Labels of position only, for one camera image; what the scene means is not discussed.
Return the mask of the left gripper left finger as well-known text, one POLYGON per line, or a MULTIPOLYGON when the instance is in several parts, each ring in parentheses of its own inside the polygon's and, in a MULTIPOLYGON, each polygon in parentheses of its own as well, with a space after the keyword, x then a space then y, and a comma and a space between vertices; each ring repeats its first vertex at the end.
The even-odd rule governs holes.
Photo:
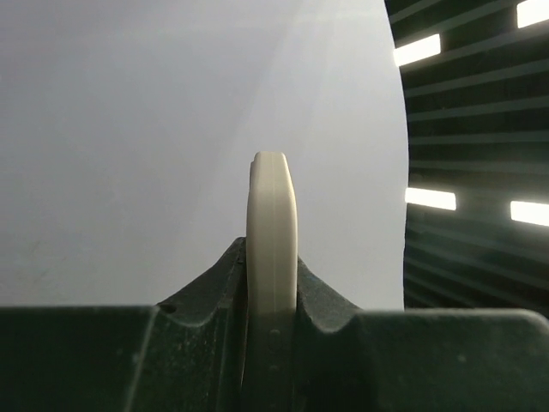
POLYGON ((236 411, 245 241, 154 306, 4 307, 4 411, 236 411))

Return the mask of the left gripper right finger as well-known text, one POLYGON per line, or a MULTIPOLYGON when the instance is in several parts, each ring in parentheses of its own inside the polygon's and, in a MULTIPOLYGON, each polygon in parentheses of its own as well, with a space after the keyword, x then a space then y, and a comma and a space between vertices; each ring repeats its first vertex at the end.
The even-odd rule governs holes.
POLYGON ((504 309, 366 311, 298 265, 297 411, 545 411, 548 322, 504 309))

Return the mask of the phone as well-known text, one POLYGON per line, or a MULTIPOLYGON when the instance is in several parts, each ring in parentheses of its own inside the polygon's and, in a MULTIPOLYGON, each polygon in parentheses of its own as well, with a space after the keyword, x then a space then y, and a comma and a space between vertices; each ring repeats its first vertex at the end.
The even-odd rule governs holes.
POLYGON ((281 152, 258 152, 250 164, 245 246, 248 330, 242 409, 287 411, 293 395, 298 217, 281 152))

